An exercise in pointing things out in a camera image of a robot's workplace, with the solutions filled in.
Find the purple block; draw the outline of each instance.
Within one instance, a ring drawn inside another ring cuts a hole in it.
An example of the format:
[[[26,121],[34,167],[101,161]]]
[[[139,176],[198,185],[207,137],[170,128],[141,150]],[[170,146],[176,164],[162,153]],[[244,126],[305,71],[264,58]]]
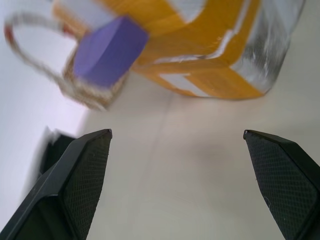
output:
[[[75,54],[73,73],[87,83],[110,87],[126,73],[148,41],[129,17],[118,17],[87,34]]]

